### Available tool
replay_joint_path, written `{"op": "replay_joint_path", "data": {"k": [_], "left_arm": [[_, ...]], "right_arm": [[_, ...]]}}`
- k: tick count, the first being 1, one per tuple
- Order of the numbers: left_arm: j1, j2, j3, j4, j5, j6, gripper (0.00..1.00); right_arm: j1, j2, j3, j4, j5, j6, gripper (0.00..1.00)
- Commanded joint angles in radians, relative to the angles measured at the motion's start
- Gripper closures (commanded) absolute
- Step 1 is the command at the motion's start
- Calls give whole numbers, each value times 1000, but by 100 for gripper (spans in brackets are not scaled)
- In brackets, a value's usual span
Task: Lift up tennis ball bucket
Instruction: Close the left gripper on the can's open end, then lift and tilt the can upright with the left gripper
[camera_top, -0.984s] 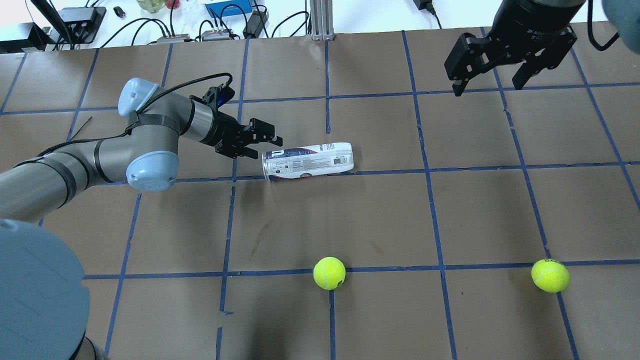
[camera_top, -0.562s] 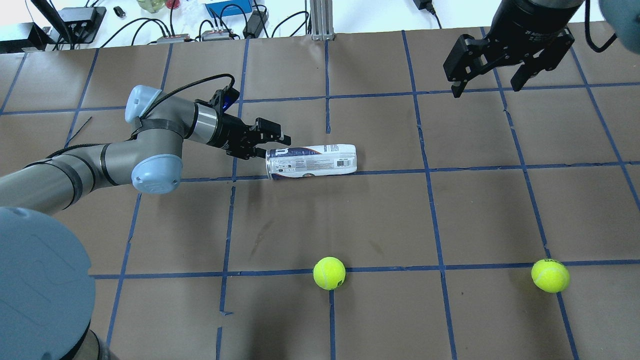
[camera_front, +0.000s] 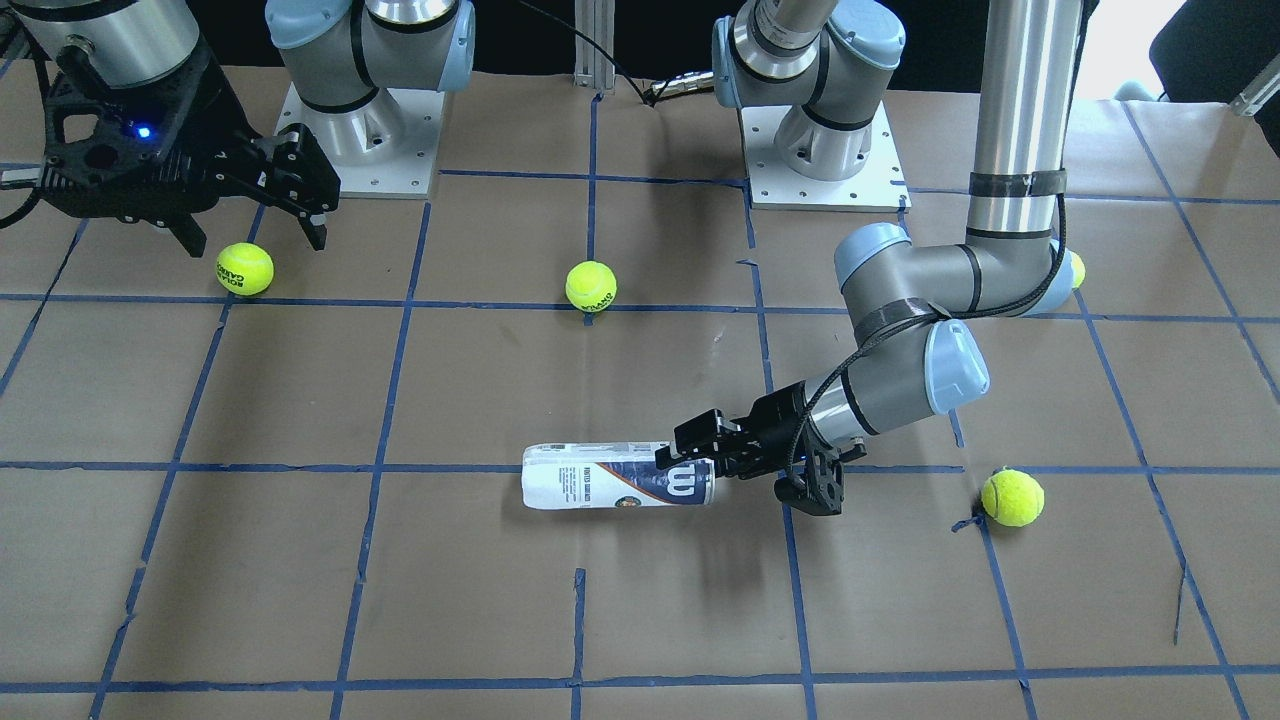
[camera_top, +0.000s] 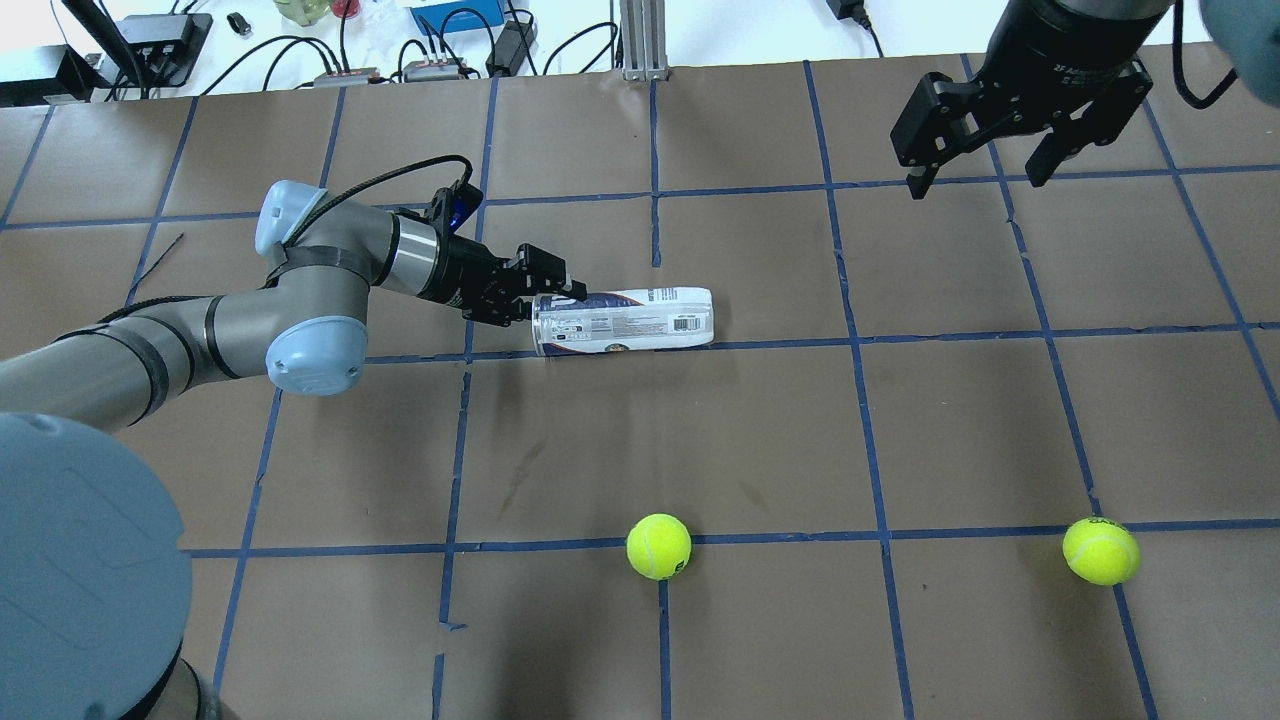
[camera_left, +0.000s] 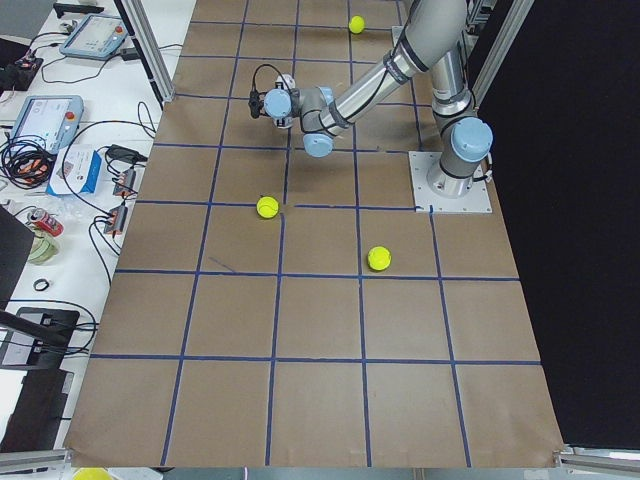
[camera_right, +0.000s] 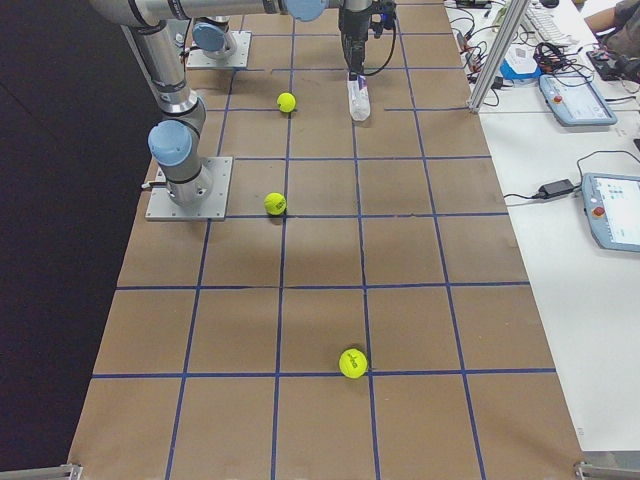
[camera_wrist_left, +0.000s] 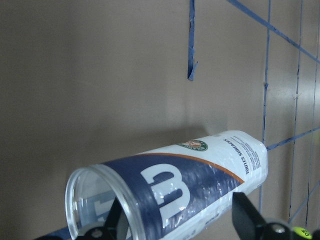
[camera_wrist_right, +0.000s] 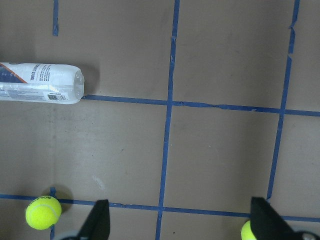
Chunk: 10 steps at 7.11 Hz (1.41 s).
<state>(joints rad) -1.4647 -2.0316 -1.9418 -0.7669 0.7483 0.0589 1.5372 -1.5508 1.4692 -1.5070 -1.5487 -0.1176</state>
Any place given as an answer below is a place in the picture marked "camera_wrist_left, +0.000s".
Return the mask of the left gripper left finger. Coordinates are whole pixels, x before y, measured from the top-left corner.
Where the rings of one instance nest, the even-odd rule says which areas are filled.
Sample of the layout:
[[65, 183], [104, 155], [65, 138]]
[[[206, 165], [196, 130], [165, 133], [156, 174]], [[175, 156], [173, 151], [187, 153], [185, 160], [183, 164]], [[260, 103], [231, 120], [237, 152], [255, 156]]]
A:
[[117, 237], [117, 227], [120, 223], [122, 206], [117, 198], [114, 199], [109, 214], [103, 226], [89, 229], [84, 235], [80, 235], [80, 240], [119, 240]]

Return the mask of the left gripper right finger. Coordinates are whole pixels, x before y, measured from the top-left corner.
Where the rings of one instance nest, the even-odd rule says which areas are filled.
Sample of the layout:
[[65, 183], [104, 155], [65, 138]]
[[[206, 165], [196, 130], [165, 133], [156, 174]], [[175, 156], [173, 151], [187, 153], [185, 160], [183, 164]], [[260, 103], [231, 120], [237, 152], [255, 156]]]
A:
[[279, 221], [267, 221], [243, 192], [232, 194], [232, 224], [241, 240], [291, 240], [289, 226]]

